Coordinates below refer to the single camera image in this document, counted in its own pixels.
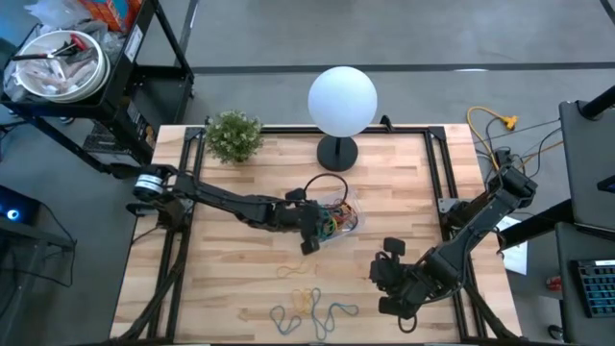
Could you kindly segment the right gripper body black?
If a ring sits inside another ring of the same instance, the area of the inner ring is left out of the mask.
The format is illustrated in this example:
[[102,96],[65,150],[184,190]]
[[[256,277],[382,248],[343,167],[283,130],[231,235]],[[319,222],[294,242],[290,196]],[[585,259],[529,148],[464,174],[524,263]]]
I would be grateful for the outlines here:
[[426,301],[430,288],[427,279],[416,264],[403,264],[400,257],[406,253],[406,244],[395,237],[383,240],[383,250],[371,261],[369,279],[379,291],[378,310],[394,316],[415,316]]

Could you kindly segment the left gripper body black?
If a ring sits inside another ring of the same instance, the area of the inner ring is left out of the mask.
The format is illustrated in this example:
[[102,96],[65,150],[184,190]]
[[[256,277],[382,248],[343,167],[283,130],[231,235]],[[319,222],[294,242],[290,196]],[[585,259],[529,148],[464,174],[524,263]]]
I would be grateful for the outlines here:
[[320,249],[317,224],[320,222],[320,205],[309,200],[303,188],[295,188],[285,194],[285,201],[276,205],[276,222],[283,232],[298,232],[303,242],[304,256]]

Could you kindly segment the red rubber band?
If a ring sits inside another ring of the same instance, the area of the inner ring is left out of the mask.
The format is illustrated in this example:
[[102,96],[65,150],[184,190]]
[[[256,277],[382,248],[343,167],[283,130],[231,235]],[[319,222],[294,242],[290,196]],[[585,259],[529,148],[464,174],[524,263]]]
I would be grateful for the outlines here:
[[342,232],[353,230],[358,223],[357,212],[348,204],[342,205],[334,211],[337,229]]

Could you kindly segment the long yellow rubber band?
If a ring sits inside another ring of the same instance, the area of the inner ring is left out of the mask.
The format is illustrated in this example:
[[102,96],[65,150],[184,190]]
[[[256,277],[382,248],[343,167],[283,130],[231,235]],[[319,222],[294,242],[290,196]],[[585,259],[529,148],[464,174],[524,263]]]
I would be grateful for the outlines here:
[[308,275],[312,271],[313,263],[309,260],[296,264],[285,264],[276,269],[278,279],[298,278]]

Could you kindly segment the teal rubber band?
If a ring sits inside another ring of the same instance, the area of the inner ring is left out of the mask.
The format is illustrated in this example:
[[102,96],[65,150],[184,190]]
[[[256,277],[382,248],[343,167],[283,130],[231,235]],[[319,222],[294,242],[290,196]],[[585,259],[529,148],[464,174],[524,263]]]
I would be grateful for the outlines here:
[[311,298],[311,310],[310,317],[314,326],[315,336],[318,341],[325,341],[327,336],[335,329],[335,322],[333,317],[332,308],[330,305],[327,308],[327,314],[324,320],[318,318],[316,310],[317,306],[322,298],[322,291],[320,288],[315,287],[310,292]]
[[359,314],[359,306],[357,305],[332,303],[328,308],[328,314],[324,324],[326,334],[330,334],[335,330],[335,318],[333,313],[335,309],[341,310],[348,316],[357,316]]
[[274,323],[278,333],[286,336],[292,334],[302,325],[302,318],[299,315],[286,316],[286,309],[277,305],[270,309],[269,318]]

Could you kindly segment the twisted yellow rubber band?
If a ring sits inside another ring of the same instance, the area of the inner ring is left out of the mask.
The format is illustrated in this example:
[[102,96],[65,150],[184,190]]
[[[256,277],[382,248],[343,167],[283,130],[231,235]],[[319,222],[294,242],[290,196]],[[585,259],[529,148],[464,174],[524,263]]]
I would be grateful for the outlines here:
[[291,291],[291,302],[296,312],[300,314],[310,314],[313,308],[313,289],[293,289]]

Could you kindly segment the potted green plant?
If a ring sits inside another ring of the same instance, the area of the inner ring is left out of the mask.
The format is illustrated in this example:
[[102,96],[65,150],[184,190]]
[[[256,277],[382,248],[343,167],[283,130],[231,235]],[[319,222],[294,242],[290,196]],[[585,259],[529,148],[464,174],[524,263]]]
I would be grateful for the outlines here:
[[222,111],[206,122],[207,153],[222,163],[241,163],[263,145],[262,123],[244,111]]

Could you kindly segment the white globe table lamp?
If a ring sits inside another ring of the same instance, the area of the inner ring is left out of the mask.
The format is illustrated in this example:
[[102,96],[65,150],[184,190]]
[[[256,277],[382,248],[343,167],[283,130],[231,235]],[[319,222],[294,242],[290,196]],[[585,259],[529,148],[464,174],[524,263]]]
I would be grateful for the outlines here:
[[332,172],[353,167],[358,157],[354,136],[371,124],[378,108],[378,93],[371,79],[354,67],[330,68],[310,86],[307,108],[325,134],[317,145],[320,165]]

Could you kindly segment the black desk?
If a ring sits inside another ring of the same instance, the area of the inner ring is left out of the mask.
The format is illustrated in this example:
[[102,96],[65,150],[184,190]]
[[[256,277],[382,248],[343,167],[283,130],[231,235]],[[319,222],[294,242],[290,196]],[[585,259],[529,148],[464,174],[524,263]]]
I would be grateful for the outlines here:
[[615,260],[615,111],[589,120],[576,103],[562,102],[558,110],[574,219],[555,227],[564,338],[580,345],[615,346],[615,317],[585,315],[573,267],[575,260]]

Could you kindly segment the black utility cart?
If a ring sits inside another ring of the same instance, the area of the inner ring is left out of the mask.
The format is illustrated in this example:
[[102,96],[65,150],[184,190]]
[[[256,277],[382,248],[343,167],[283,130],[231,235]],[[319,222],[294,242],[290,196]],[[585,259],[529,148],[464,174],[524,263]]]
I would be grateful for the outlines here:
[[[136,61],[151,22],[157,19],[175,55],[172,66]],[[188,100],[194,97],[194,74],[171,29],[160,0],[144,0],[119,57],[111,64],[102,89],[84,101],[70,104],[13,102],[0,81],[0,104],[101,173],[117,179],[138,174],[153,158],[158,129],[182,122]],[[134,163],[103,163],[49,124],[48,117],[95,120],[126,149]]]

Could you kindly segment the orange cardboard box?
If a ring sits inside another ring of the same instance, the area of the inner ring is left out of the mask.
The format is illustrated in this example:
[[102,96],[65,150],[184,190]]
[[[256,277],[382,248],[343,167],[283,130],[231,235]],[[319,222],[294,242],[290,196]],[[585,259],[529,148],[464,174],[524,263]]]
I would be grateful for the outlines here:
[[117,10],[113,0],[78,0],[94,19],[115,22]]
[[112,31],[129,33],[143,0],[106,0],[106,20]]

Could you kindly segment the black computer with blue light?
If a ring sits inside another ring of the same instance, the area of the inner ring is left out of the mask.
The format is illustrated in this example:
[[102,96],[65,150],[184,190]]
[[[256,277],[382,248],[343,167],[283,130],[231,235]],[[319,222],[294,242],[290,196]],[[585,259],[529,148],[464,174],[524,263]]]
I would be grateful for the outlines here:
[[12,222],[34,226],[41,203],[17,191],[0,185],[0,217]]

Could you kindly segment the clear plastic bag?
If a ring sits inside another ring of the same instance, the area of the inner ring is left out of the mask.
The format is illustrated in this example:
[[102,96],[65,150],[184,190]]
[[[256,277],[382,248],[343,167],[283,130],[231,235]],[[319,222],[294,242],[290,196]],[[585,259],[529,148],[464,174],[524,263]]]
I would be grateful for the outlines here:
[[91,19],[90,12],[78,0],[37,0],[24,9],[41,24],[53,28],[67,28]]

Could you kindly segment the black aluminium table frame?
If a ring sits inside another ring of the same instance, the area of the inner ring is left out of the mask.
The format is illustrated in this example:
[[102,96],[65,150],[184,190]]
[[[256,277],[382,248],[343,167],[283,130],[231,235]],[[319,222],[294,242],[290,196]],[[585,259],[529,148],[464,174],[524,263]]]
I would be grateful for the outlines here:
[[[376,127],[357,136],[357,163],[338,178],[325,175],[316,159],[321,134],[305,126],[268,127],[264,143],[246,163],[226,165],[205,157],[202,179],[237,194],[282,196],[306,187],[312,198],[352,187],[365,216],[357,231],[323,245],[309,256],[296,234],[273,234],[240,224],[232,215],[198,207],[174,339],[191,344],[309,343],[400,344],[457,342],[463,334],[488,332],[466,294],[420,308],[416,321],[399,322],[378,310],[380,292],[369,279],[371,261],[388,237],[406,244],[405,262],[437,245],[442,232],[439,197],[456,192],[473,199],[484,190],[480,160],[468,127],[460,124]],[[305,276],[278,279],[276,269],[309,260]],[[359,306],[357,316],[333,311],[335,330],[318,341],[310,314],[295,311],[293,289],[322,291],[317,316],[332,303]],[[280,335],[269,318],[274,306],[302,325]]]

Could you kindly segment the red-handled tool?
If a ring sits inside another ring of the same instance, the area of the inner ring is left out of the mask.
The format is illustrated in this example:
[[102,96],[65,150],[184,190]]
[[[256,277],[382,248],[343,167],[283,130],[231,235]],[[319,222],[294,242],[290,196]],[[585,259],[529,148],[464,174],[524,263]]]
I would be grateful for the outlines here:
[[12,61],[27,61],[27,60],[49,60],[58,56],[66,56],[76,54],[79,51],[85,51],[87,49],[86,44],[75,34],[70,35],[71,40],[65,41],[63,46],[52,53],[37,53],[13,56]]

